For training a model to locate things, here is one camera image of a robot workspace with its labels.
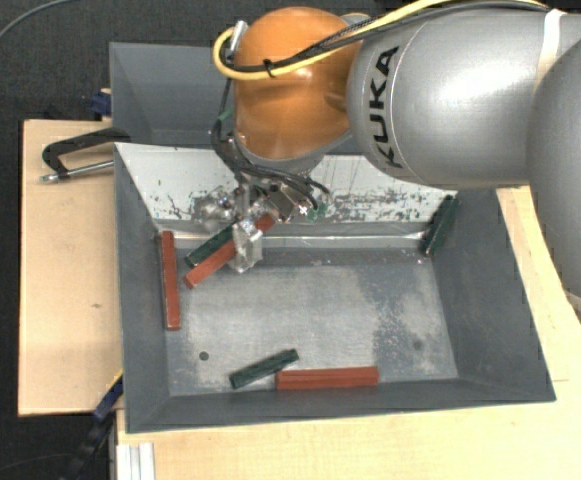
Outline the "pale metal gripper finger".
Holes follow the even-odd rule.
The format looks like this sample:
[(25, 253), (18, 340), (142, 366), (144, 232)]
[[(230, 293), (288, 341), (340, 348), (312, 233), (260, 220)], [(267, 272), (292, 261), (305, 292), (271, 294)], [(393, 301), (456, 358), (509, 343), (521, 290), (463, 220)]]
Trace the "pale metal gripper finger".
[(237, 273), (244, 273), (263, 258), (263, 232), (249, 219), (237, 221), (231, 232), (235, 255), (229, 264)]

